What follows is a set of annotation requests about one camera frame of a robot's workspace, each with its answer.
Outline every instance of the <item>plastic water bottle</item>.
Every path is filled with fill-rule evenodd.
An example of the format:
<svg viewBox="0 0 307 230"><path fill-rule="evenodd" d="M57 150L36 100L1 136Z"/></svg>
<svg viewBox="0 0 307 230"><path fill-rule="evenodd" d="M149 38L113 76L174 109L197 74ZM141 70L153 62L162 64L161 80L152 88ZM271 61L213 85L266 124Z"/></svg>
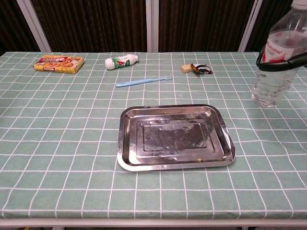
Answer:
<svg viewBox="0 0 307 230"><path fill-rule="evenodd" d="M137 55L127 54L125 56L108 58L105 60L107 69L117 69L125 66L133 65L139 60Z"/></svg>
<svg viewBox="0 0 307 230"><path fill-rule="evenodd" d="M292 9L270 30L252 87L252 99L261 107L275 106L289 89L298 68L276 65L307 52L307 0L293 0Z"/></svg>

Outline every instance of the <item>table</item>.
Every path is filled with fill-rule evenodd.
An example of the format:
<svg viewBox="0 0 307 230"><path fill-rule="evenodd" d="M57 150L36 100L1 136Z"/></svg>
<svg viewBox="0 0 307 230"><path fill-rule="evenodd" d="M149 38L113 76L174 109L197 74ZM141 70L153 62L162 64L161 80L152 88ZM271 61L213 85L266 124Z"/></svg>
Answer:
<svg viewBox="0 0 307 230"><path fill-rule="evenodd" d="M256 53L136 53L139 63L115 70L104 60L123 53L55 54L82 56L85 64L77 74L39 72L33 64L43 53L0 57L0 225L307 225L306 69L276 108L261 109L250 95ZM188 63L207 63L214 74L184 74ZM115 87L170 72L173 80ZM218 108L235 162L122 169L121 112L169 104Z"/></svg>

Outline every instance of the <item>wrapped snack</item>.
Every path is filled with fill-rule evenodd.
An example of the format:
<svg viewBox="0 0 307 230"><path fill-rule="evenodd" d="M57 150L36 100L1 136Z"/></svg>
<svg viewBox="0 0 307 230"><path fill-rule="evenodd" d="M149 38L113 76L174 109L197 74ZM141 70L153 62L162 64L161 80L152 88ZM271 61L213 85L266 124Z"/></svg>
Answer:
<svg viewBox="0 0 307 230"><path fill-rule="evenodd" d="M207 65L191 64L192 70L201 74L213 74L213 71Z"/></svg>
<svg viewBox="0 0 307 230"><path fill-rule="evenodd" d="M34 69L38 71L76 73L83 63L84 59L82 57L43 55L43 57L34 64Z"/></svg>

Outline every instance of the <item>blue toothbrush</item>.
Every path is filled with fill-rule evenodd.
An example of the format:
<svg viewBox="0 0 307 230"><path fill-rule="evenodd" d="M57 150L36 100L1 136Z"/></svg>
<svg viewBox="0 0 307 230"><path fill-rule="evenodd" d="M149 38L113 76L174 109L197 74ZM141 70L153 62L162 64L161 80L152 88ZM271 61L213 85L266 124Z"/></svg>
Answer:
<svg viewBox="0 0 307 230"><path fill-rule="evenodd" d="M124 86L130 86L130 85L138 85L138 84L144 84L144 83L150 83L153 81L161 81L161 80L171 80L173 79L172 75L165 75L164 78L149 78L149 79L143 79L143 80L133 80L133 81L127 81L127 82L121 82L116 83L116 87L124 87Z"/></svg>

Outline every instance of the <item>green checkered tablecloth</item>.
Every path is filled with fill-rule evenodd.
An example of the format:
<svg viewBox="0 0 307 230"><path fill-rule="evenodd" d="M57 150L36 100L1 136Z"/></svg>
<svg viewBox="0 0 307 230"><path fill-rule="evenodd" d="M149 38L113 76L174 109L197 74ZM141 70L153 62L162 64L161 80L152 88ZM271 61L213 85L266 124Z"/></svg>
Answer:
<svg viewBox="0 0 307 230"><path fill-rule="evenodd" d="M306 218L307 70L276 108L251 100L256 53L78 53L77 74L39 72L42 53L0 57L2 218ZM207 63L213 75L183 74ZM115 82L174 79L116 88ZM131 106L210 104L236 147L221 168L128 172L116 160L119 116Z"/></svg>

